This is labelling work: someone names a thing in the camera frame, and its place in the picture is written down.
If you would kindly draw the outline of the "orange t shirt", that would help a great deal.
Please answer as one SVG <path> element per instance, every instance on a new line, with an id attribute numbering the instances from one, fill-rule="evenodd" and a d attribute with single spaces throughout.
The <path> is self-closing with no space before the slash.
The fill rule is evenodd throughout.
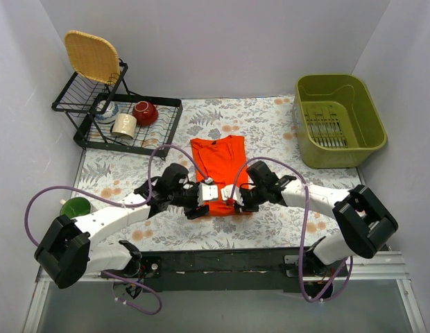
<path id="1" fill-rule="evenodd" d="M 246 162 L 245 138 L 243 136 L 229 135 L 218 140 L 191 139 L 193 160 L 205 175 L 212 178 L 218 189 L 232 185 L 239 168 Z M 237 185 L 248 182 L 248 174 L 243 169 Z M 227 206 L 222 198 L 209 203 L 209 216 L 231 216 L 236 214 L 232 206 Z"/>

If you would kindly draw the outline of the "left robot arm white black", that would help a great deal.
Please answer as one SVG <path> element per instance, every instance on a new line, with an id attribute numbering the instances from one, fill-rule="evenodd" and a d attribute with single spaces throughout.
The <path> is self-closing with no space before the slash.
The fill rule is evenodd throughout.
<path id="1" fill-rule="evenodd" d="M 120 277 L 133 278 L 141 269 L 141 251 L 127 240 L 103 246 L 101 241 L 114 233 L 167 210 L 182 207 L 188 219 L 209 211 L 205 199 L 215 188 L 204 177 L 200 182 L 188 180 L 188 170 L 170 164 L 161 176 L 147 180 L 116 205 L 70 219 L 55 218 L 41 240 L 34 258 L 56 285 L 70 287 L 86 273 L 109 271 Z"/>

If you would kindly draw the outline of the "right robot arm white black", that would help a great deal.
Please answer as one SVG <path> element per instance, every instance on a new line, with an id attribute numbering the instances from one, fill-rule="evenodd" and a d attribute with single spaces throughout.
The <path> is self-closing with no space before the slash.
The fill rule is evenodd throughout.
<path id="1" fill-rule="evenodd" d="M 365 185 L 352 189 L 310 185 L 294 173 L 278 177 L 261 160 L 243 170 L 251 187 L 234 182 L 226 191 L 225 200 L 236 212 L 256 212 L 260 205 L 272 203 L 304 208 L 336 221 L 338 232 L 321 237 L 294 262 L 305 273 L 324 275 L 333 263 L 347 257 L 371 259 L 398 230 L 396 219 Z"/>

